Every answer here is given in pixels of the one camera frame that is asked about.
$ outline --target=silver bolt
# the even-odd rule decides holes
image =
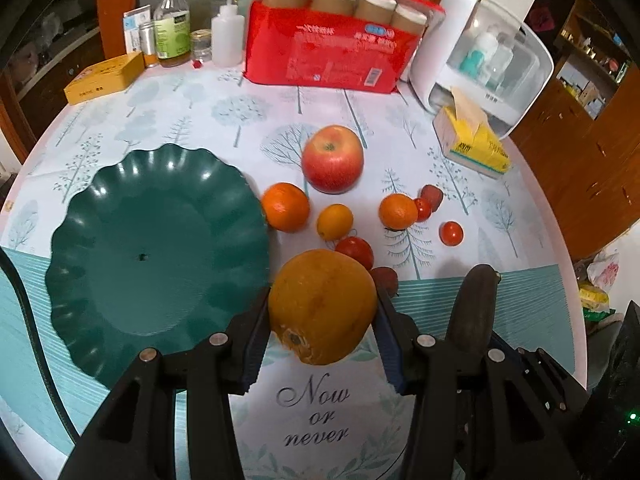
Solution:
[[[209,343],[213,346],[220,346],[229,341],[228,335],[224,332],[216,332],[209,337]]]
[[[491,361],[493,361],[494,363],[501,363],[502,361],[504,361],[504,352],[499,348],[491,348],[487,352],[487,355],[489,356],[489,359],[491,359]]]
[[[425,346],[427,348],[431,348],[432,346],[434,346],[436,344],[436,338],[434,338],[434,336],[429,335],[429,334],[420,334],[416,338],[416,341],[417,341],[418,345]]]
[[[158,355],[158,351],[155,348],[145,348],[142,352],[140,352],[140,360],[148,363],[149,361],[153,361]]]

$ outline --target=green plate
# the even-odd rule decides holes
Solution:
[[[260,201],[207,150],[165,144],[99,170],[51,238],[51,322],[71,359],[112,387],[146,347],[191,349],[269,278]]]

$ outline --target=teal striped placemat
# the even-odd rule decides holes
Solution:
[[[82,431],[107,389],[72,363],[50,322],[44,284],[47,258],[5,249],[31,301],[38,332],[56,387],[69,415]],[[462,278],[402,282],[396,309],[412,316],[422,332],[442,336]],[[64,453],[72,448],[36,366],[13,289],[0,276],[0,397],[49,443]],[[498,288],[495,331],[512,346],[545,348],[567,371],[574,371],[569,313],[558,266],[504,272]],[[177,403],[177,447],[184,446],[184,396]]]

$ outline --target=round table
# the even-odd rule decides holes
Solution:
[[[512,346],[545,348],[584,384],[586,340],[571,262],[530,169],[509,139],[504,147],[514,167],[500,180],[454,164],[442,156],[431,121],[405,84],[390,95],[259,86],[239,68],[190,65],[147,70],[127,91],[65,107],[12,187],[0,214],[0,243],[25,283],[56,387],[78,430],[107,390],[73,365],[51,326],[44,287],[50,238],[69,199],[99,168],[166,142],[208,149],[237,166],[257,195],[280,181],[307,193],[308,227],[274,235],[272,273],[302,251],[327,246],[316,235],[316,217],[344,203],[354,213],[355,233],[374,250],[375,266],[398,272],[394,304],[421,331],[443,335],[462,276],[489,263],[502,274],[495,331]],[[340,196],[317,192],[300,170],[304,142],[328,124],[350,127],[365,151],[360,181]],[[405,232],[386,231],[377,217],[380,200],[391,192],[416,196],[425,184],[446,194],[438,211]],[[449,220],[465,231],[455,248],[438,239],[438,226]],[[72,444],[4,276],[0,295],[0,352],[11,356],[0,362],[6,401],[0,413],[38,472],[55,478]],[[257,383],[231,405],[247,478],[376,480],[398,471],[413,399],[386,382],[369,330],[351,355],[327,367],[300,363],[272,335]],[[177,399],[176,463],[178,477],[188,478],[184,394]]]

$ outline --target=red plastic packaging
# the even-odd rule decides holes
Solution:
[[[397,0],[421,10],[433,27],[444,10],[429,0]],[[258,84],[321,86],[390,93],[420,37],[309,8],[252,3],[245,77]]]

